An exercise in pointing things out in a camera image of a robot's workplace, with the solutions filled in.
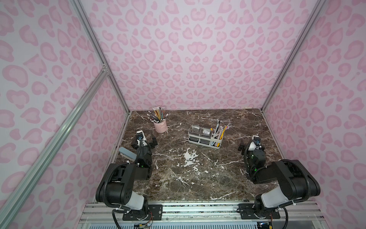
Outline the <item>yellow toothbrush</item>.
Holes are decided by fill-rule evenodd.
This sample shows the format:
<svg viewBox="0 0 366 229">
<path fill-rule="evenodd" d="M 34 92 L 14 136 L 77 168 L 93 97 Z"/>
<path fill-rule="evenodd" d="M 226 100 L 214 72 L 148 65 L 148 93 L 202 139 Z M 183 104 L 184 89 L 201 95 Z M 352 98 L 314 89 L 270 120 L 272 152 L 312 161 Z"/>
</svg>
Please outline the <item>yellow toothbrush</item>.
<svg viewBox="0 0 366 229">
<path fill-rule="evenodd" d="M 222 133 L 222 137 L 221 137 L 221 139 L 220 139 L 220 140 L 221 140 L 221 142 L 220 142 L 220 143 L 217 143 L 217 147 L 218 147 L 218 148 L 221 146 L 222 140 L 223 140 L 223 138 L 224 138 L 224 134 L 225 134 L 225 133 Z"/>
</svg>

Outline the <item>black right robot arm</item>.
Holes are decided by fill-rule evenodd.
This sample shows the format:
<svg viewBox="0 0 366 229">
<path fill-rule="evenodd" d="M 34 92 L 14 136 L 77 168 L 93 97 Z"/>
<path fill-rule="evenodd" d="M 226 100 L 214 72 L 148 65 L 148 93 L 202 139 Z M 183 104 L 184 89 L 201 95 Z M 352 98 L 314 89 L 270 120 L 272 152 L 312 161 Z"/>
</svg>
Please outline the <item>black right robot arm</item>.
<svg viewBox="0 0 366 229">
<path fill-rule="evenodd" d="M 238 151 L 243 156 L 249 181 L 254 184 L 278 182 L 273 190 L 256 196 L 249 213 L 257 218 L 264 219 L 279 208 L 320 195 L 319 183 L 299 160 L 281 159 L 266 165 L 265 147 L 259 136 L 252 136 L 248 143 L 241 141 Z"/>
</svg>

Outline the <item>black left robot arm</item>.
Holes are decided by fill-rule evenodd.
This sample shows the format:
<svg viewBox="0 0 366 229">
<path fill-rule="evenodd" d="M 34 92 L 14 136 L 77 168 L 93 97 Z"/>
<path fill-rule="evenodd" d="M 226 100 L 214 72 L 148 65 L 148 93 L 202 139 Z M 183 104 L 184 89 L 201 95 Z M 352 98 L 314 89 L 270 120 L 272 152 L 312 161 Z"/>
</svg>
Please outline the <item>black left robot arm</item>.
<svg viewBox="0 0 366 229">
<path fill-rule="evenodd" d="M 148 200 L 133 191 L 136 180 L 149 180 L 152 175 L 152 150 L 157 146 L 157 140 L 152 137 L 148 142 L 144 132 L 137 131 L 132 148 L 136 150 L 134 162 L 108 166 L 95 194 L 97 202 L 104 203 L 117 211 L 146 215 Z"/>
</svg>

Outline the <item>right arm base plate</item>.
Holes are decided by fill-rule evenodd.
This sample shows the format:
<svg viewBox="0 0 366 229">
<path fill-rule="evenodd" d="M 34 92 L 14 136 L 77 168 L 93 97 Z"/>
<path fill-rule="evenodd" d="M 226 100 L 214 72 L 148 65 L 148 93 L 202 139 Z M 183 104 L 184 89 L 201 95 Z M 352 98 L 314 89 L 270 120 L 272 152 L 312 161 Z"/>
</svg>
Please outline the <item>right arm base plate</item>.
<svg viewBox="0 0 366 229">
<path fill-rule="evenodd" d="M 241 219 L 280 219 L 279 210 L 277 208 L 256 209 L 252 203 L 241 203 L 236 210 L 240 214 Z"/>
</svg>

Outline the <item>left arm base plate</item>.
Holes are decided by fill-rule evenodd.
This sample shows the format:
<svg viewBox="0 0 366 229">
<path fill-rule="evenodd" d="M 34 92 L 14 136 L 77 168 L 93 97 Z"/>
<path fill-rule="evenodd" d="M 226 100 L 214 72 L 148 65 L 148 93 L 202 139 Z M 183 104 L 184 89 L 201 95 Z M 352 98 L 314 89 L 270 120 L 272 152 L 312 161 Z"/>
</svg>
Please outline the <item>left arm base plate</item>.
<svg viewBox="0 0 366 229">
<path fill-rule="evenodd" d="M 131 210 L 123 215 L 123 221 L 144 221 L 152 217 L 153 221 L 162 220 L 163 205 L 144 205 L 141 210 Z"/>
</svg>

